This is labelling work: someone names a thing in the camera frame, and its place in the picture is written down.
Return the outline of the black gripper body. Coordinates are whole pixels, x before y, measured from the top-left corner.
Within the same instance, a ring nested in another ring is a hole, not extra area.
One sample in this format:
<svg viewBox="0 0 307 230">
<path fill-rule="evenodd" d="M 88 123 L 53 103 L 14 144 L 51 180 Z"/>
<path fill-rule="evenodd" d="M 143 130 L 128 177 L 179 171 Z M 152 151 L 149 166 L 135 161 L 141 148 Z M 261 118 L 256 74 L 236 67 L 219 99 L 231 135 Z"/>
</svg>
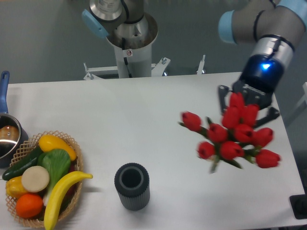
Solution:
<svg viewBox="0 0 307 230">
<path fill-rule="evenodd" d="M 233 83 L 232 91 L 243 93 L 246 105 L 258 104 L 260 109 L 267 108 L 272 104 L 272 94 L 283 73 L 284 67 L 279 61 L 266 55 L 253 55 Z"/>
</svg>

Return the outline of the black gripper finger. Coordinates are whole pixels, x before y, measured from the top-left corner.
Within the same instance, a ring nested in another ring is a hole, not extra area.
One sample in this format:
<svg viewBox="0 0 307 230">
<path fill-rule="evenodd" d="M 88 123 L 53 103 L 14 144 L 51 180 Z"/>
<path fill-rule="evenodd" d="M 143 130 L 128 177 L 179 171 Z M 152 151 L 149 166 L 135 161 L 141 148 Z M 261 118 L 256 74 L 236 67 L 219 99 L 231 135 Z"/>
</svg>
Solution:
<svg viewBox="0 0 307 230">
<path fill-rule="evenodd" d="M 260 127 L 262 125 L 265 125 L 277 119 L 279 116 L 280 116 L 280 111 L 278 109 L 274 107 L 269 107 L 266 115 L 263 118 L 256 121 L 255 127 Z"/>
<path fill-rule="evenodd" d="M 233 92 L 232 88 L 228 86 L 225 86 L 225 85 L 218 86 L 218 98 L 219 98 L 221 114 L 224 114 L 227 108 L 229 107 L 229 100 L 227 96 L 231 94 L 232 92 Z"/>
</svg>

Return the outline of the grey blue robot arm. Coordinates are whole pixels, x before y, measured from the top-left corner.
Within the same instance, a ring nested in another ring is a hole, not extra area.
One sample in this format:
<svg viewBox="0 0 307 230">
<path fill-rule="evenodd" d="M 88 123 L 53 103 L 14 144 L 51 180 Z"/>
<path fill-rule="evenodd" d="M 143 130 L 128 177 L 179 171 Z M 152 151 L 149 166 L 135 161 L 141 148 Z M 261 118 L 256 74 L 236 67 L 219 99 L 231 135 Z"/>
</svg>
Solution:
<svg viewBox="0 0 307 230">
<path fill-rule="evenodd" d="M 89 9 L 82 12 L 82 20 L 93 34 L 113 46 L 120 78 L 164 74 L 170 60 L 152 63 L 158 27 L 144 11 L 142 0 L 92 0 Z M 231 87 L 219 86 L 221 111 L 226 110 L 227 94 L 240 92 L 247 105 L 268 110 L 255 127 L 276 119 L 279 111 L 272 107 L 272 95 L 306 30 L 304 0 L 252 0 L 239 11 L 225 12 L 218 24 L 220 39 L 256 45 L 239 79 Z"/>
</svg>

